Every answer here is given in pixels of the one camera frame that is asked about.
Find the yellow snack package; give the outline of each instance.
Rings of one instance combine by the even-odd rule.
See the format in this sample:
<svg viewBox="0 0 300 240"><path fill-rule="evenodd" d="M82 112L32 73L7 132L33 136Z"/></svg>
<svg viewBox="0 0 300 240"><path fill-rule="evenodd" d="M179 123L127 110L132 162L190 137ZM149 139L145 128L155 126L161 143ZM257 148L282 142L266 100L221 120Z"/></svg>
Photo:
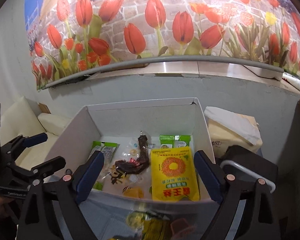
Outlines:
<svg viewBox="0 0 300 240"><path fill-rule="evenodd" d="M200 199L190 147L154 149L150 157L153 200Z"/></svg>

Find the yellow packet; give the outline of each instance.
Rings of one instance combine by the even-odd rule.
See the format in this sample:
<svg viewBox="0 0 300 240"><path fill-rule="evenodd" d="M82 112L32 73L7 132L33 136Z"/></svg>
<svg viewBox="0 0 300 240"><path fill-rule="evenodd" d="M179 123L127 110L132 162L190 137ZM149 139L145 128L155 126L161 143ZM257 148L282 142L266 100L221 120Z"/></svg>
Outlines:
<svg viewBox="0 0 300 240"><path fill-rule="evenodd" d="M190 147L152 150L151 176L153 200L200 199Z"/></svg>

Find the white box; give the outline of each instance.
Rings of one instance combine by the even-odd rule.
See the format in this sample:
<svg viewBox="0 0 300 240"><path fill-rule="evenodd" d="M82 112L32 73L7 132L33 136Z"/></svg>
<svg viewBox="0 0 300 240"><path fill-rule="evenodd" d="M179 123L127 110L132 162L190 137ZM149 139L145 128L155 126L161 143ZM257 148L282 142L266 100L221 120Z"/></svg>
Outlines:
<svg viewBox="0 0 300 240"><path fill-rule="evenodd" d="M61 178L66 169L75 171L79 165L87 161L93 141L119 143L115 155L120 155L132 138L140 136L141 130L151 139L158 141L160 134L191 135L190 146L193 154L203 150L215 163L207 124L197 98L155 99L84 106L55 142L46 160L56 156L65 158L66 167L55 173ZM200 178L198 182L201 197L198 202L154 202L151 199L129 198L94 189L88 199L125 209L139 211L151 209L165 213L195 213L198 212L198 206L209 204L204 211L211 211L212 217L218 205L210 199Z"/></svg>

